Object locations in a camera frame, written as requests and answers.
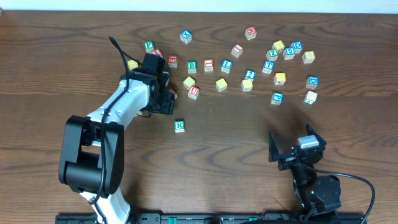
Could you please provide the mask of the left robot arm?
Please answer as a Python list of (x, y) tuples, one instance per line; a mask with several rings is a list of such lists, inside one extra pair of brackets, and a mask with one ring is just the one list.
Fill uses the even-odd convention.
[(135, 223), (120, 189), (124, 173), (124, 132), (143, 111), (171, 115), (175, 95), (165, 60), (146, 54), (127, 69), (116, 91), (97, 110), (71, 116), (66, 124), (58, 178), (88, 201), (92, 215), (58, 215), (56, 223)]

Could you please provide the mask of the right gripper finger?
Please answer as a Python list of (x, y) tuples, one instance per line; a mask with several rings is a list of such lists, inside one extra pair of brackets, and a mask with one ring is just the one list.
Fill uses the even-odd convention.
[(277, 147), (277, 144), (275, 142), (275, 139), (272, 135), (271, 132), (269, 132), (269, 155), (268, 155), (268, 161), (269, 162), (275, 162), (279, 160), (279, 150)]
[(306, 131), (308, 136), (314, 135), (320, 144), (325, 143), (325, 140), (311, 127), (309, 123), (306, 124)]

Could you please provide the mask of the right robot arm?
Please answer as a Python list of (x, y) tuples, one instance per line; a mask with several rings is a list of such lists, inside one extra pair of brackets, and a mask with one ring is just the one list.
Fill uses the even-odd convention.
[(281, 154), (269, 134), (269, 162), (277, 162), (279, 170), (289, 170), (294, 193), (303, 210), (294, 216), (302, 222), (341, 223), (337, 209), (341, 207), (340, 180), (334, 175), (317, 175), (314, 164), (323, 158), (326, 141), (309, 125), (307, 135), (298, 138), (290, 152)]

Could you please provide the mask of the green R block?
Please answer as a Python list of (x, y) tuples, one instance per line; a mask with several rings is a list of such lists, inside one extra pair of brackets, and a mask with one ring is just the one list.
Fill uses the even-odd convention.
[(183, 120), (175, 121), (174, 122), (174, 130), (176, 133), (184, 133), (185, 132), (185, 122)]

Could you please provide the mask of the green B block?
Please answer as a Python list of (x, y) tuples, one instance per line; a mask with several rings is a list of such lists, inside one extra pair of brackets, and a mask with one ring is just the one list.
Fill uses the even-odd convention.
[(187, 62), (187, 71), (188, 71), (188, 73), (196, 73), (197, 72), (197, 62), (196, 61), (188, 61)]

